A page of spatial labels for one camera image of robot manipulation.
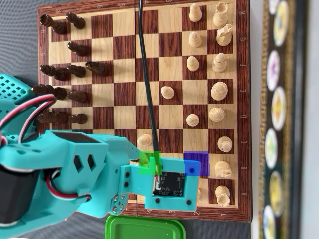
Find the chessboard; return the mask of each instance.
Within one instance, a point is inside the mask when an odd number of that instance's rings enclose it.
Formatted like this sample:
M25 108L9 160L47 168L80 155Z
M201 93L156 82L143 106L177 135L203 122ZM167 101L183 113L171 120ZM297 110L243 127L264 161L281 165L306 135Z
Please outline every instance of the chessboard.
M189 19L192 3L201 9L198 22ZM148 74L155 121L162 157L201 161L201 176L197 210L195 212L146 210L140 195L131 195L124 215L194 220L221 220L250 222L252 218L251 191L251 107L250 107L250 26L249 1L226 0L228 24L233 26L229 45L216 41L218 28L213 24L218 1L148 0L143 7L143 33ZM87 61L106 63L109 74L99 76L86 71L78 78L69 74L58 81L39 71L39 83L63 87L67 91L84 91L84 103L70 99L57 101L53 112L84 113L85 124L39 124L45 129L82 131L126 137L142 151L152 146L140 146L137 139L151 134L148 119L145 86L143 82L141 51L138 38L137 0L73 1L45 5L38 8L38 63L55 67L70 64L85 66ZM76 29L66 20L72 12L85 20L83 29ZM59 35L40 24L40 16L47 14L53 20L66 24L66 33ZM202 45L192 48L188 43L192 31L199 33ZM74 41L88 47L90 54L81 57L67 48ZM227 67L215 73L212 63L215 56L224 53ZM199 69L191 72L187 59L194 56ZM216 101L211 96L217 82L227 85L227 96ZM161 88L174 89L174 97L166 99ZM222 108L225 117L221 122L210 120L213 108ZM190 127L189 114L199 117L199 124ZM229 152L218 148L220 137L232 141ZM226 161L232 175L218 177L215 165ZM217 203L215 189L226 186L230 192L227 207Z

